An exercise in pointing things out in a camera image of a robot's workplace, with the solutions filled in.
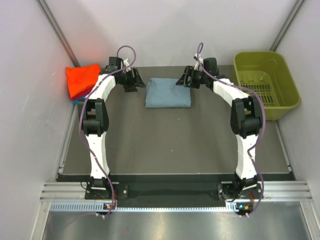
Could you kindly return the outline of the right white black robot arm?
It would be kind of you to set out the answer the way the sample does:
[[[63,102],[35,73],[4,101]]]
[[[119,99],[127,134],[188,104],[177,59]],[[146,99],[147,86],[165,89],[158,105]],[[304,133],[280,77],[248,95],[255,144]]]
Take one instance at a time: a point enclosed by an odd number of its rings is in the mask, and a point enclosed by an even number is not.
[[[205,85],[231,107],[230,127],[237,140],[237,166],[232,186],[223,189],[221,197],[245,198],[258,186],[255,145],[264,126],[261,105],[254,94],[246,93],[219,73],[214,57],[195,55],[194,59],[195,65],[185,67],[176,85],[193,89]]]

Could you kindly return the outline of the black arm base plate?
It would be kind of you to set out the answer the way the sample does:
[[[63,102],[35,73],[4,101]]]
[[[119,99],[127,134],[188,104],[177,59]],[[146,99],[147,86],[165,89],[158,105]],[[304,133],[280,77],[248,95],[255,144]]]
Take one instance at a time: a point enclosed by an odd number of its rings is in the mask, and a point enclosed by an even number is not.
[[[261,185],[239,190],[233,183],[119,183],[106,187],[90,186],[85,194],[86,199],[111,199],[118,201],[139,200],[161,202],[173,202],[175,200],[191,198],[207,198],[214,201],[234,201],[239,198],[247,198],[250,194],[259,198],[261,196]]]

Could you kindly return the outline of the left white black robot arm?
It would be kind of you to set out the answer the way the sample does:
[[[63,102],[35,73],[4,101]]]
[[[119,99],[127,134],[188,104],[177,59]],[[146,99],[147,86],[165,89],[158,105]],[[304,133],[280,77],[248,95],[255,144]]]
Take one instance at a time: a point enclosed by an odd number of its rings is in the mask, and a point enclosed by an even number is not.
[[[91,171],[86,187],[86,199],[115,201],[115,187],[110,179],[107,163],[106,136],[109,129],[109,115],[106,100],[116,85],[122,85],[126,93],[144,88],[138,69],[128,59],[110,57],[109,64],[98,75],[91,92],[77,102],[79,134],[90,154]]]

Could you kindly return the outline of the grey blue t shirt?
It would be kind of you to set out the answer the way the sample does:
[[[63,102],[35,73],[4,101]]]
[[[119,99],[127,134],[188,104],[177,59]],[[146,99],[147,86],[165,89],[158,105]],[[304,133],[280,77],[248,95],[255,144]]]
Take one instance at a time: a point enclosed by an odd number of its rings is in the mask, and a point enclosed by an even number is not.
[[[191,91],[176,85],[178,79],[152,77],[146,86],[145,108],[190,108]]]

